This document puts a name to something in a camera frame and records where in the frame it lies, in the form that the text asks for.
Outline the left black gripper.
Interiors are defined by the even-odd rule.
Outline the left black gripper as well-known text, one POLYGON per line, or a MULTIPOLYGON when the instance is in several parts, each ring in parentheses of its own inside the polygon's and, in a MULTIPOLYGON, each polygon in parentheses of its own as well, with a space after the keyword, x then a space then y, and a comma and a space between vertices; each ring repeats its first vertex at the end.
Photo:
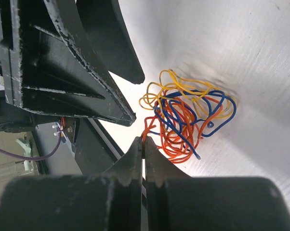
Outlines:
POLYGON ((136 119, 72 0, 0 0, 0 84, 0 131, 33 131, 38 114, 136 119))

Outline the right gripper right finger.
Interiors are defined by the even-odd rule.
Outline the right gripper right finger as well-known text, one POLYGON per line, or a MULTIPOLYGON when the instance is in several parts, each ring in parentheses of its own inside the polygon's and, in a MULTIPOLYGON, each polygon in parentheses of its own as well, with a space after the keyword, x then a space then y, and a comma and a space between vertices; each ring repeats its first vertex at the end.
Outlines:
POLYGON ((144 142, 144 157, 151 231, 290 231, 289 210, 271 180, 191 177, 151 137, 144 142))

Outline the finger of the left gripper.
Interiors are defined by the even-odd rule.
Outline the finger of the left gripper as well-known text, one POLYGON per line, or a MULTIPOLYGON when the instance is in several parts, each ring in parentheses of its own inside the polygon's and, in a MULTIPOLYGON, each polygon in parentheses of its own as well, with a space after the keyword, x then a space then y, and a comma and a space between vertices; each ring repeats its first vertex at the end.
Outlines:
POLYGON ((132 45, 119 1, 78 0, 76 6, 89 41, 106 69, 133 84, 143 83, 145 74, 132 45))

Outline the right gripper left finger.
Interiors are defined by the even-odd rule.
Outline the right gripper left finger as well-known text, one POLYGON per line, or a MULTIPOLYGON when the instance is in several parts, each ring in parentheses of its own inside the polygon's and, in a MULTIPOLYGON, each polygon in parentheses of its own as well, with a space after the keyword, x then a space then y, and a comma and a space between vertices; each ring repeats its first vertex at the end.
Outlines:
POLYGON ((142 141, 101 174, 28 176, 0 195, 0 231, 138 231, 142 141))

